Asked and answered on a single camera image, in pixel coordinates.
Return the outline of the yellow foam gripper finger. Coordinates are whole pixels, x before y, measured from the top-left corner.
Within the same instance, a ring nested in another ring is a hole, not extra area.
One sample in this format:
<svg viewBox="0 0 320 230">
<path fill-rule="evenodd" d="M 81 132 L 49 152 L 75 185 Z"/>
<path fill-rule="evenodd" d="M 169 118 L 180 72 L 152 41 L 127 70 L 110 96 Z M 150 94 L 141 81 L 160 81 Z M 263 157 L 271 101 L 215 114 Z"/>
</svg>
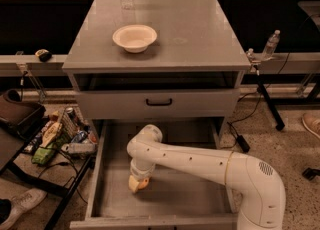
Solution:
<svg viewBox="0 0 320 230">
<path fill-rule="evenodd" d="M 128 186 L 133 193 L 136 193 L 139 190 L 141 184 L 142 182 L 137 180 L 134 176 L 129 176 Z"/>
</svg>

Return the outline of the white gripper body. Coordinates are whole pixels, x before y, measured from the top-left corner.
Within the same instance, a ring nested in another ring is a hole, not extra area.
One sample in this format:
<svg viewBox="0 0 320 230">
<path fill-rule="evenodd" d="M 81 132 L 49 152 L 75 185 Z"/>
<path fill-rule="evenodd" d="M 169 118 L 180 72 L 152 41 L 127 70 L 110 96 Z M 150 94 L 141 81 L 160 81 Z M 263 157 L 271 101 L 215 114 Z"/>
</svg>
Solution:
<svg viewBox="0 0 320 230">
<path fill-rule="evenodd" d="M 155 164 L 147 161 L 132 159 L 130 163 L 130 177 L 136 181 L 150 178 L 155 170 Z"/>
</svg>

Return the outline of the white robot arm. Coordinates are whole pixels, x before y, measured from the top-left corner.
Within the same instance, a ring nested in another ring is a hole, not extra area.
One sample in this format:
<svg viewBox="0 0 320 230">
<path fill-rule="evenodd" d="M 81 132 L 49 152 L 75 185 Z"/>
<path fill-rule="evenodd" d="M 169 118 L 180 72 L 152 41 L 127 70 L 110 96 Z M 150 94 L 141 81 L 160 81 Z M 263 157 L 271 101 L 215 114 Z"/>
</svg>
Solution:
<svg viewBox="0 0 320 230">
<path fill-rule="evenodd" d="M 148 185 L 157 165 L 165 166 L 240 192 L 237 230 L 282 230 L 286 193 L 272 166 L 234 151 L 174 146 L 162 139 L 161 130 L 149 124 L 127 144 L 132 192 Z"/>
</svg>

